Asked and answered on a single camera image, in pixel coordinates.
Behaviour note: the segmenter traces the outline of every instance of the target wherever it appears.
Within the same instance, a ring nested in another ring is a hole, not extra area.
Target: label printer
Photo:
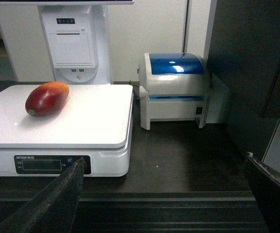
[[[191,53],[145,53],[139,63],[141,127],[151,121],[195,120],[206,125],[210,74]]]

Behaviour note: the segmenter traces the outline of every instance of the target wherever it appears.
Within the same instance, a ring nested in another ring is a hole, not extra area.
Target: mango
[[[53,115],[62,110],[69,92],[69,87],[64,83],[45,83],[30,93],[25,102],[25,110],[34,117]]]

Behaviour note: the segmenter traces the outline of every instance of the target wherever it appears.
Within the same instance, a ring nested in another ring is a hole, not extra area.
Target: digital scale
[[[132,132],[131,85],[69,85],[62,111],[34,117],[25,111],[38,85],[0,92],[0,176],[58,176],[84,158],[84,176],[127,173]]]

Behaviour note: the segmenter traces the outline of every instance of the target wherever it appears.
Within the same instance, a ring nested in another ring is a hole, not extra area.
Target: blue printer lid
[[[150,53],[153,75],[204,74],[199,59],[191,53]]]

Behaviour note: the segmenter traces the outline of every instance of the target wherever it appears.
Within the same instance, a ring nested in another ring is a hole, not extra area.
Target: gray cabinet
[[[280,0],[218,0],[208,66],[253,112],[280,118]]]

